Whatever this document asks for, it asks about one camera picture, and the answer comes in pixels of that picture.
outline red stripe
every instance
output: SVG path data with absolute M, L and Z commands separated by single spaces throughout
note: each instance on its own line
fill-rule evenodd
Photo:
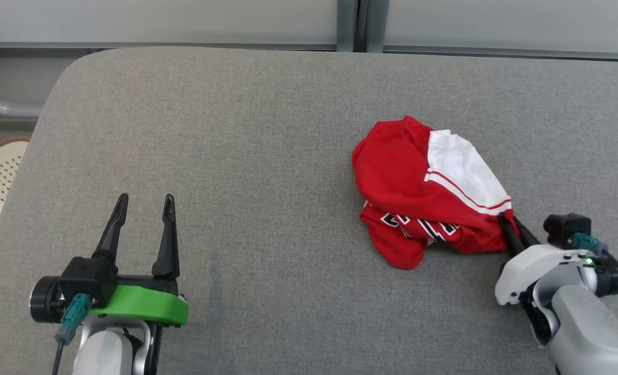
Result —
M 495 209 L 497 207 L 501 207 L 502 205 L 506 204 L 507 202 L 510 202 L 510 199 L 506 199 L 503 202 L 499 203 L 499 204 L 495 204 L 494 206 L 483 206 L 482 204 L 478 204 L 476 201 L 474 201 L 473 199 L 471 199 L 471 197 L 469 197 L 468 195 L 466 195 L 466 193 L 464 192 L 464 190 L 462 190 L 458 185 L 456 185 L 456 183 L 454 183 L 452 180 L 450 180 L 449 178 L 445 177 L 444 174 L 440 173 L 439 171 L 430 171 L 428 174 L 437 174 L 438 176 L 442 177 L 445 179 L 445 181 L 448 181 L 449 183 L 452 184 L 452 186 L 454 186 L 455 188 L 457 188 L 457 190 L 459 190 L 459 192 L 461 192 L 461 194 L 463 194 L 466 198 L 468 198 L 469 201 L 473 202 L 473 204 L 475 204 L 476 206 L 480 207 L 480 208 L 486 208 L 486 209 Z

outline red jersey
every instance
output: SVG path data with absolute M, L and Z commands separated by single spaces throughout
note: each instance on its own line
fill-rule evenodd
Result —
M 360 218 L 390 265 L 411 270 L 445 241 L 464 254 L 506 250 L 497 215 L 509 195 L 470 142 L 413 117 L 376 123 L 352 152 L 367 200 Z

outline green bracket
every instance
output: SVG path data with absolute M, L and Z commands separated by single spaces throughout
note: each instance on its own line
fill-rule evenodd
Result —
M 134 285 L 117 286 L 106 308 L 94 308 L 90 313 L 172 325 L 188 323 L 186 301 L 174 294 Z

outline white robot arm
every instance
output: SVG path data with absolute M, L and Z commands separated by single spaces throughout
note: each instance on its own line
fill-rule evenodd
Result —
M 175 201 L 166 195 L 163 234 L 151 275 L 119 275 L 116 256 L 128 195 L 121 194 L 90 258 L 76 256 L 61 276 L 44 276 L 33 287 L 29 309 L 39 323 L 61 323 L 54 339 L 56 375 L 61 352 L 82 325 L 73 375 L 155 375 L 163 329 L 188 321 L 179 293 Z M 129 330 L 141 332 L 135 337 Z
M 515 220 L 520 241 L 512 223 L 504 216 L 499 221 L 513 258 L 502 267 L 497 302 L 521 304 L 557 373 L 618 375 L 618 318 L 599 299 L 618 294 L 618 261 L 590 237 L 590 219 L 550 216 L 545 221 L 550 245 L 540 244 Z M 589 256 L 583 244 L 599 256 Z

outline gray cushion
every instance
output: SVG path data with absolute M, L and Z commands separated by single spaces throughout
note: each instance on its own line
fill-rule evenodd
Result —
M 29 291 L 92 253 L 121 192 L 121 273 L 150 272 L 178 204 L 190 324 L 159 373 L 552 373 L 495 302 L 504 254 L 435 248 L 402 271 L 373 249 L 349 157 L 406 114 L 470 140 L 537 235 L 573 211 L 618 254 L 618 62 L 101 52 L 59 79 L 1 216 L 0 373 L 49 373 L 57 327 Z

